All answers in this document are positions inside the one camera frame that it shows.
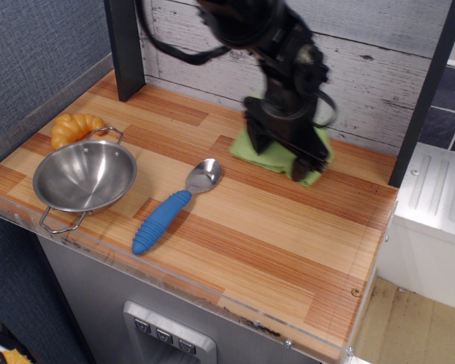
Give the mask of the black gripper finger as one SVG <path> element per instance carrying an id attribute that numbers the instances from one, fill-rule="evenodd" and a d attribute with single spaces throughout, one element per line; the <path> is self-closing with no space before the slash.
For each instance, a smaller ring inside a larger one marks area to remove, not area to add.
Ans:
<path id="1" fill-rule="evenodd" d="M 316 167 L 315 159 L 298 156 L 291 167 L 291 179 L 293 181 L 314 181 L 318 177 Z"/>
<path id="2" fill-rule="evenodd" d="M 254 126 L 247 126 L 246 130 L 252 147 L 258 155 L 262 154 L 274 142 L 264 130 L 256 129 Z"/>

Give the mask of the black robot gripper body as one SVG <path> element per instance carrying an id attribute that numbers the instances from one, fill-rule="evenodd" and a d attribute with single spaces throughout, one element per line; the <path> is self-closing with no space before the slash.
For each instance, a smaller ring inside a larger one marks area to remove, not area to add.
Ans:
<path id="1" fill-rule="evenodd" d="M 264 130 L 274 142 L 292 152 L 295 158 L 302 156 L 315 159 L 316 170 L 323 171 L 328 164 L 329 151 L 315 130 L 325 128 L 331 122 L 318 124 L 314 121 L 319 100 L 326 105 L 331 104 L 330 96 L 316 94 L 310 102 L 303 103 L 290 114 L 277 109 L 265 99 L 247 97 L 244 99 L 246 126 Z"/>

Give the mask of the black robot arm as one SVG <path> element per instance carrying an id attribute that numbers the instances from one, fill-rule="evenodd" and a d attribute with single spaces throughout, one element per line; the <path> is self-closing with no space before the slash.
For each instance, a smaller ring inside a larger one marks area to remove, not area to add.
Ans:
<path id="1" fill-rule="evenodd" d="M 261 99 L 243 104 L 247 133 L 261 154 L 273 142 L 295 155 L 290 176 L 300 182 L 308 173 L 324 171 L 329 151 L 315 129 L 319 101 L 335 109 L 324 93 L 328 67 L 312 31 L 284 1 L 201 1 L 202 19 L 229 49 L 252 53 L 266 77 Z"/>

